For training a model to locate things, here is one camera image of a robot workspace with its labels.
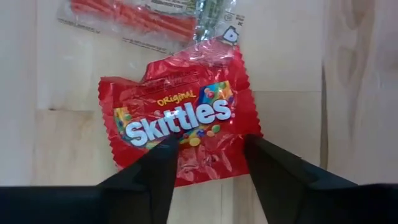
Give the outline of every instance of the red candy wrapper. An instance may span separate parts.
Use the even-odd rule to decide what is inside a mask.
[[[108,139],[123,169],[172,133],[181,136],[176,187],[248,173],[243,136],[261,134],[237,47],[204,41],[150,63],[142,83],[99,83]]]

